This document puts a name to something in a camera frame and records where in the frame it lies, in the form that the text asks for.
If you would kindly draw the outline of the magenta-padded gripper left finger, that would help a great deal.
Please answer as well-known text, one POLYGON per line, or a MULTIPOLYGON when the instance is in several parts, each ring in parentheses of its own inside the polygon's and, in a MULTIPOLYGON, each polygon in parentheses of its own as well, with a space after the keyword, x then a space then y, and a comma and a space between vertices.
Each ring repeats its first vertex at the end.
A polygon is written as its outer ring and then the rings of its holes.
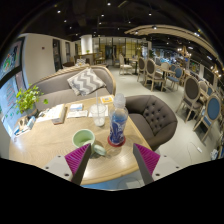
POLYGON ((57 155, 43 169, 76 185, 80 185, 90 154, 91 144, 88 143, 66 156, 57 155))

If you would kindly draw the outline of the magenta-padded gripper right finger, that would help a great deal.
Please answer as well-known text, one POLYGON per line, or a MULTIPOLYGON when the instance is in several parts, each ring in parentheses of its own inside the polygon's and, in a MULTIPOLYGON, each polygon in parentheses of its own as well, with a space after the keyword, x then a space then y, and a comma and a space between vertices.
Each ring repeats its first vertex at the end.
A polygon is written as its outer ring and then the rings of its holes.
POLYGON ((133 144, 133 154, 145 185, 181 170, 181 166, 170 157, 136 143, 133 144))

